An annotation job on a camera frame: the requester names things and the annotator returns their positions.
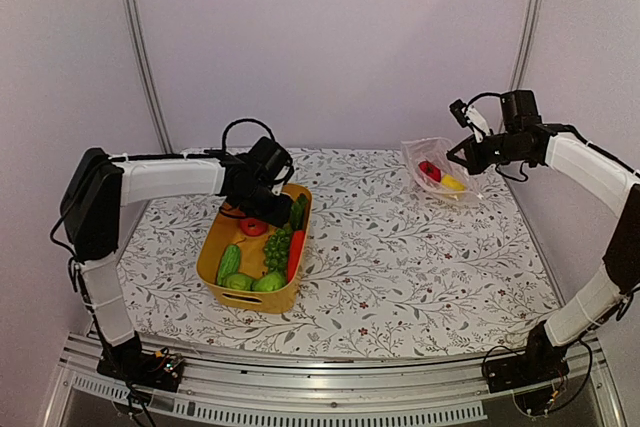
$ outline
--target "white wall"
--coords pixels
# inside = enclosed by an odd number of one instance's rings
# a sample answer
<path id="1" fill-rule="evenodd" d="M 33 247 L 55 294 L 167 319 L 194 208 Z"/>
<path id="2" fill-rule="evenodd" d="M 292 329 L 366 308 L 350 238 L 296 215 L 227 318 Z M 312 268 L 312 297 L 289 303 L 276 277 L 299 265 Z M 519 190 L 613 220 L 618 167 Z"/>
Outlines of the white wall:
<path id="1" fill-rule="evenodd" d="M 174 145 L 240 116 L 304 146 L 458 138 L 448 106 L 504 90 L 526 0 L 139 0 Z M 488 111 L 497 115 L 498 111 Z M 247 145 L 243 127 L 232 143 Z"/>
<path id="2" fill-rule="evenodd" d="M 0 0 L 0 424 L 33 426 L 86 325 L 49 244 L 83 151 L 157 152 L 121 0 Z"/>
<path id="3" fill-rule="evenodd" d="M 640 168 L 640 0 L 544 0 L 525 87 L 546 122 L 572 123 Z M 537 169 L 516 185 L 568 298 L 593 275 L 615 227 L 596 200 Z M 640 425 L 640 303 L 599 337 L 629 425 Z"/>

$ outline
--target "floral tablecloth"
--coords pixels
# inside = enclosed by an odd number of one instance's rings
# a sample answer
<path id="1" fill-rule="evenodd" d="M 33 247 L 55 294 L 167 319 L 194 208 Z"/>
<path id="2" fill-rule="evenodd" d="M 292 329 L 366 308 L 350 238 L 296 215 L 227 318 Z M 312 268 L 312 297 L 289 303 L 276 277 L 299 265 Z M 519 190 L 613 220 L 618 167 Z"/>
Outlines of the floral tablecloth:
<path id="1" fill-rule="evenodd" d="M 150 203 L 119 264 L 135 327 L 189 342 L 330 357 L 519 345 L 558 304 L 504 181 L 458 207 L 410 180 L 399 151 L 291 151 L 314 195 L 303 279 L 283 315 L 220 305 L 196 261 L 221 199 Z"/>

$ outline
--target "yellow basket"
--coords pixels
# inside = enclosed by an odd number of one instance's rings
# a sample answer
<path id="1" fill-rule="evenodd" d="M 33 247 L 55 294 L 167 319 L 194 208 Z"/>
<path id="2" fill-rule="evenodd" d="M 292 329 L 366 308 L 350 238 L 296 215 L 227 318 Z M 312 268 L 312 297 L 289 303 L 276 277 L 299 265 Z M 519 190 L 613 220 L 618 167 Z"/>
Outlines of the yellow basket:
<path id="1" fill-rule="evenodd" d="M 309 229 L 309 217 L 311 212 L 311 192 L 306 188 L 296 185 L 287 184 L 282 188 L 282 192 L 288 194 L 292 199 L 297 199 L 300 194 L 304 194 L 309 199 L 309 203 L 304 213 L 304 241 L 302 249 L 304 252 L 304 243 L 307 240 Z M 263 248 L 267 239 L 275 231 L 275 227 L 269 226 L 269 230 L 258 237 L 246 236 L 238 225 L 238 220 L 225 217 L 218 214 L 209 230 L 207 240 L 205 240 L 200 257 L 198 257 L 197 270 L 198 275 L 203 280 L 209 290 L 213 293 L 218 302 L 229 307 L 238 309 L 249 309 L 257 312 L 265 312 L 267 314 L 281 314 L 290 310 L 296 301 L 298 286 L 300 285 L 300 262 L 302 254 L 296 266 L 296 274 L 287 285 L 275 292 L 244 292 L 240 290 L 227 289 L 216 285 L 216 277 L 218 275 L 218 267 L 224 250 L 229 244 L 237 244 L 242 252 L 240 268 L 238 272 L 250 275 L 255 279 L 259 279 L 266 272 L 264 265 Z"/>

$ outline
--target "clear plastic bag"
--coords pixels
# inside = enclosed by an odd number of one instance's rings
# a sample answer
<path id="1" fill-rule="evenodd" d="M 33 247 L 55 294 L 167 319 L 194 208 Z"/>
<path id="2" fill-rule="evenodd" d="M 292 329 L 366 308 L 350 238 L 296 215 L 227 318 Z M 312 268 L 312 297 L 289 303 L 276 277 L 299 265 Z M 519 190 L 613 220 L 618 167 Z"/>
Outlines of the clear plastic bag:
<path id="1" fill-rule="evenodd" d="M 402 142 L 402 156 L 413 180 L 430 196 L 450 204 L 475 203 L 482 199 L 478 182 L 471 177 L 467 170 L 447 159 L 447 151 L 454 147 L 454 143 L 443 137 Z M 442 175 L 449 174 L 461 182 L 466 190 L 455 191 L 428 177 L 420 170 L 420 162 L 431 162 L 442 171 Z"/>

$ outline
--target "red pepper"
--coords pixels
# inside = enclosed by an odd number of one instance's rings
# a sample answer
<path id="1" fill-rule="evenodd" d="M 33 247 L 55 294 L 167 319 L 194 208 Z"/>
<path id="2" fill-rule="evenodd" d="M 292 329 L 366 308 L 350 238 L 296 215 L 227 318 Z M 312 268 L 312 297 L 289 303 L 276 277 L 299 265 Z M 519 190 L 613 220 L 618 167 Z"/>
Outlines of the red pepper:
<path id="1" fill-rule="evenodd" d="M 289 263 L 287 264 L 287 282 L 291 282 L 296 276 L 300 256 L 302 255 L 302 246 L 304 245 L 304 230 L 296 230 L 291 238 L 289 246 Z"/>
<path id="2" fill-rule="evenodd" d="M 241 219 L 238 223 L 242 232 L 249 237 L 258 237 L 269 230 L 269 224 L 258 219 Z"/>
<path id="3" fill-rule="evenodd" d="M 437 168 L 431 162 L 428 162 L 428 161 L 425 160 L 423 162 L 420 162 L 418 164 L 418 167 L 430 179 L 435 180 L 436 182 L 440 182 L 440 180 L 442 180 L 442 172 L 440 171 L 439 168 Z"/>

